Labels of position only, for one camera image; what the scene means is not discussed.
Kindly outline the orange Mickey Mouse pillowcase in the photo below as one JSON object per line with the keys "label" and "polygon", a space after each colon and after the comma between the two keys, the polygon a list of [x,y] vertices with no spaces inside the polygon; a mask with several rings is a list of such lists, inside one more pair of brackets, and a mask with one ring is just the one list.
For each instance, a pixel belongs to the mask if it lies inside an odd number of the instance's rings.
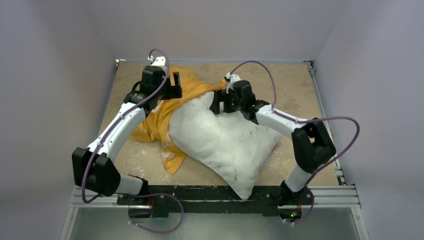
{"label": "orange Mickey Mouse pillowcase", "polygon": [[188,101],[207,92],[222,90],[226,81],[222,79],[217,84],[206,83],[191,70],[172,66],[171,72],[178,72],[182,86],[182,98],[161,100],[154,110],[130,134],[129,139],[139,143],[153,143],[160,141],[162,145],[162,161],[165,170],[174,175],[187,154],[180,150],[169,136],[169,122],[177,108]]}

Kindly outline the white pillow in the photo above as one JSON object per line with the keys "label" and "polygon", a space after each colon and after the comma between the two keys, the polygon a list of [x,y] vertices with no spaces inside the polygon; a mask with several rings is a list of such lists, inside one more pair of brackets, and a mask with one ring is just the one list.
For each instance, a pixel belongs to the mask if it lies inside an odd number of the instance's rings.
{"label": "white pillow", "polygon": [[168,135],[182,152],[212,169],[247,200],[283,135],[246,120],[239,111],[214,114],[213,97],[207,92],[174,110]]}

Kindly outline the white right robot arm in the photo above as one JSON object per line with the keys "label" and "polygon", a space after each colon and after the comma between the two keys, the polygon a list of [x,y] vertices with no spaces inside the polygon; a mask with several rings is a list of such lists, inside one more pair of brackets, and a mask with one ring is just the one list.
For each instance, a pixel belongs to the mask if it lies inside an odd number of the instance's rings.
{"label": "white right robot arm", "polygon": [[296,120],[286,115],[269,102],[257,99],[247,80],[236,81],[228,89],[215,91],[209,109],[215,115],[239,111],[246,120],[291,139],[296,165],[280,185],[280,206],[298,200],[318,168],[336,155],[334,143],[319,118]]}

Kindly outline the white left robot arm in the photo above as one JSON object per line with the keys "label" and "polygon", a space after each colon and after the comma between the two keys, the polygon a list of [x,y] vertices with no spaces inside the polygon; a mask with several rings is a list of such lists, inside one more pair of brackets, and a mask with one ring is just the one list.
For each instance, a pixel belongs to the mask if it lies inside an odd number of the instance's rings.
{"label": "white left robot arm", "polygon": [[183,96],[180,74],[169,75],[161,66],[146,66],[141,80],[125,96],[118,113],[106,129],[87,147],[77,147],[72,155],[74,183],[84,190],[110,197],[129,195],[138,205],[149,199],[148,181],[133,175],[123,175],[114,161],[130,134],[162,100]]}

